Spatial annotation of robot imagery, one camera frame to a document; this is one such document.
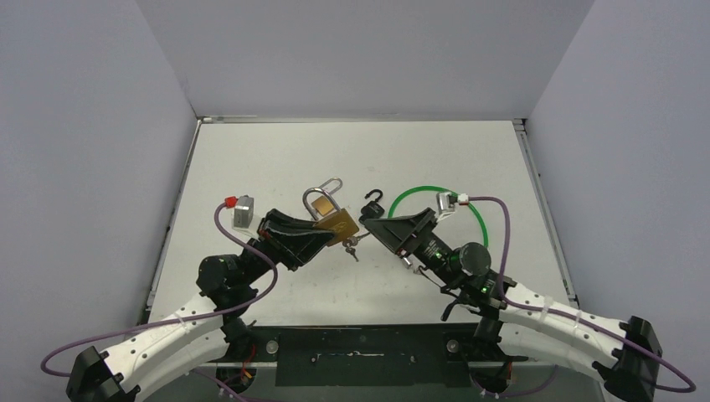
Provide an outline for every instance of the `bolt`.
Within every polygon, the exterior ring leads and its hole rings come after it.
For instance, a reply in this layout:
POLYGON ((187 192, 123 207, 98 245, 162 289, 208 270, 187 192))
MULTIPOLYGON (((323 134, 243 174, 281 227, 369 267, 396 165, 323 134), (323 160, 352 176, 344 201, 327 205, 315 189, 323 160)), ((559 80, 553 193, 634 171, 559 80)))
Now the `bolt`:
POLYGON ((455 339, 451 339, 449 342, 446 343, 446 350, 448 350, 450 353, 456 353, 459 351, 459 342, 456 341, 455 339))
POLYGON ((266 352, 274 354, 279 351, 279 343, 277 341, 269 341, 266 343, 266 352))

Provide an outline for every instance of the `brass padlock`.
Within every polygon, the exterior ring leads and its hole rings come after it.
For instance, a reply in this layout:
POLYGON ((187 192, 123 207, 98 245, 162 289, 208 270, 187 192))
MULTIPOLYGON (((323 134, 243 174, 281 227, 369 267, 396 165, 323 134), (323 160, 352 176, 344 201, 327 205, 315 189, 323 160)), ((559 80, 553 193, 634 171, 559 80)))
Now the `brass padlock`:
MULTIPOLYGON (((318 186, 317 188, 322 188, 323 190, 327 191, 329 194, 333 195, 341 187, 342 187, 342 180, 340 178, 330 178, 325 183, 318 186), (332 182, 337 182, 337 186, 332 190, 326 190, 327 185, 332 182)), ((328 198, 326 198, 326 196, 324 196, 324 195, 316 198, 316 200, 311 203, 311 206, 313 208, 315 208, 316 211, 321 216, 326 216, 335 209, 333 204, 330 201, 328 201, 328 198)))
POLYGON ((327 243, 328 247, 343 242, 345 239, 352 235, 355 235, 360 230, 360 227, 352 219, 352 216, 350 216, 350 214, 345 209, 341 209, 335 199, 333 199, 331 194, 329 194, 329 192, 322 188, 307 189, 303 193, 303 206, 306 207, 308 213, 311 214, 311 217, 313 217, 313 219, 318 220, 318 222, 316 223, 316 228, 332 230, 336 233, 336 236, 327 243), (323 197, 325 197, 326 200, 330 204, 332 204, 336 212, 329 214, 327 217, 321 220, 318 220, 318 214, 316 210, 308 204, 307 198, 308 194, 310 193, 323 194, 323 197))

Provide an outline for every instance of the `white tabletop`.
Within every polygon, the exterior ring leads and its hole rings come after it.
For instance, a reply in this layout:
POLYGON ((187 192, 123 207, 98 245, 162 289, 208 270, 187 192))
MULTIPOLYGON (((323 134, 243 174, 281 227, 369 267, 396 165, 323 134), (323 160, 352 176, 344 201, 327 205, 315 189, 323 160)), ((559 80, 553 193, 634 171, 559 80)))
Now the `white tabletop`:
MULTIPOLYGON (((200 260, 207 255, 239 254, 240 248, 215 228, 216 206, 230 195, 255 197, 262 216, 277 208, 309 219, 301 195, 338 176, 344 185, 334 197, 357 220, 363 196, 384 192, 388 209, 408 188, 436 185, 469 195, 502 198, 512 217, 506 273, 514 280, 567 303, 562 275, 538 207, 510 121, 340 122, 206 124, 200 128, 183 196, 152 306, 151 321, 170 314, 198 291, 200 260)), ((405 199, 396 214, 435 207, 434 193, 405 199)), ((501 259, 502 212, 478 203, 490 237, 493 268, 501 259)), ((224 212, 225 225, 229 214, 224 212)), ((482 242, 468 209, 437 226, 435 233, 455 248, 482 242)), ((297 272, 281 266, 270 295, 243 315, 258 325, 314 326, 440 322, 451 301, 374 238, 357 247, 356 262, 340 245, 324 249, 297 272)), ((271 273, 253 287, 265 289, 271 273)), ((455 308, 449 322, 477 322, 455 308)))

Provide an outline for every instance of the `green cable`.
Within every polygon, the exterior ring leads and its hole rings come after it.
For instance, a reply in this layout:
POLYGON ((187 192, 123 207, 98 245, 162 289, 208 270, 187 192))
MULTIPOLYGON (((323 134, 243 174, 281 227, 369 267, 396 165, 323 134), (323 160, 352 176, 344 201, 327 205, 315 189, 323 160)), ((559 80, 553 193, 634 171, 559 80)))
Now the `green cable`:
MULTIPOLYGON (((447 193, 451 192, 451 194, 454 195, 454 197, 457 197, 459 194, 454 193, 453 191, 449 190, 448 188, 443 188, 443 187, 436 187, 436 186, 419 186, 415 188, 410 188, 409 190, 405 191, 404 193, 401 193, 392 203, 392 206, 389 207, 389 213, 387 214, 388 218, 392 218, 392 215, 394 215, 394 209, 397 208, 397 205, 402 202, 403 199, 407 198, 408 196, 414 194, 414 193, 419 193, 422 191, 436 191, 437 193, 447 193)), ((481 226, 481 232, 483 233, 483 246, 488 248, 488 230, 486 229, 486 224, 483 223, 483 217, 481 217, 481 214, 478 213, 478 210, 476 207, 473 206, 473 204, 468 204, 468 209, 471 210, 471 212, 476 216, 476 219, 478 219, 478 224, 481 226)))

